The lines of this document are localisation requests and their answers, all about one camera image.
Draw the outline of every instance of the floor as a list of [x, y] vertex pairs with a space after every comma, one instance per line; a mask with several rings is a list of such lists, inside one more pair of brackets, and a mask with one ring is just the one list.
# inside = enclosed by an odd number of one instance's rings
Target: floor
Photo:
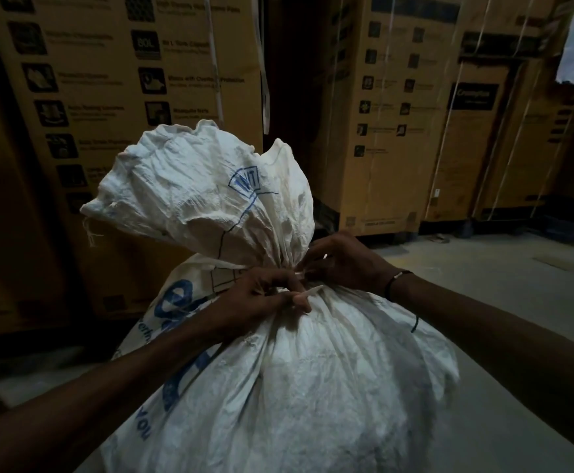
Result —
[[[448, 243], [419, 238], [376, 251], [398, 267], [574, 340], [574, 246], [534, 235], [496, 235]], [[62, 349], [11, 362], [20, 373], [0, 374], [1, 398], [15, 405], [92, 368], [72, 365], [78, 355], [78, 349]], [[451, 412], [438, 426], [433, 473], [574, 473], [574, 446], [463, 352], [457, 358], [461, 381]], [[97, 453], [78, 470], [100, 471]]]

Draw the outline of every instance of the person's right hand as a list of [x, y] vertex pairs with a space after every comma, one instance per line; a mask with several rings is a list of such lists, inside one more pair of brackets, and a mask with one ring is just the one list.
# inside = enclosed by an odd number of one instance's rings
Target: person's right hand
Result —
[[296, 269], [304, 270], [309, 280], [331, 282], [379, 296], [384, 295], [386, 284], [400, 272], [344, 231], [313, 242]]

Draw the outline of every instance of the black icon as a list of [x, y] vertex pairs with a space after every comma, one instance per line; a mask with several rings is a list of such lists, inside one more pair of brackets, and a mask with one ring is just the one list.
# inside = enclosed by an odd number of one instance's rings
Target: black icon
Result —
[[370, 105], [371, 103], [366, 100], [362, 100], [359, 102], [359, 112], [360, 114], [368, 114], [370, 112]]
[[374, 87], [374, 76], [364, 76], [361, 80], [361, 89], [372, 89]]
[[160, 44], [155, 31], [132, 30], [131, 41], [134, 44], [136, 58], [141, 60], [159, 60]]
[[406, 79], [404, 91], [406, 93], [413, 93], [415, 84], [416, 84], [416, 79], [409, 79], [409, 78]]
[[151, 0], [125, 0], [125, 8], [130, 21], [156, 21]]
[[34, 93], [56, 93], [57, 81], [53, 68], [46, 63], [23, 63], [22, 70], [29, 89]]
[[412, 43], [422, 43], [425, 38], [424, 28], [414, 28], [414, 35], [412, 37]]
[[66, 200], [68, 201], [68, 210], [70, 213], [79, 214], [81, 206], [92, 200], [92, 194], [89, 192], [69, 192], [66, 194]]
[[5, 11], [35, 13], [32, 0], [0, 0], [0, 6], [2, 6]]
[[138, 68], [144, 94], [166, 94], [165, 71], [162, 68]]
[[381, 22], [371, 21], [368, 24], [368, 38], [379, 38], [381, 36]]
[[171, 124], [171, 111], [168, 102], [145, 102], [144, 108], [147, 110], [147, 123], [149, 126], [161, 124]]
[[417, 68], [418, 67], [418, 61], [420, 61], [420, 55], [417, 53], [412, 53], [409, 55], [409, 61], [407, 63], [407, 67], [408, 68]]
[[47, 54], [46, 45], [42, 30], [38, 23], [21, 23], [19, 21], [10, 21], [7, 23], [13, 46], [21, 55], [45, 55]]
[[68, 116], [61, 101], [34, 101], [42, 126], [68, 126]]
[[48, 144], [51, 156], [55, 159], [79, 157], [72, 134], [47, 134], [46, 144]]
[[366, 50], [366, 63], [369, 65], [376, 63], [376, 50]]
[[86, 176], [80, 164], [64, 164], [55, 166], [62, 187], [87, 187]]

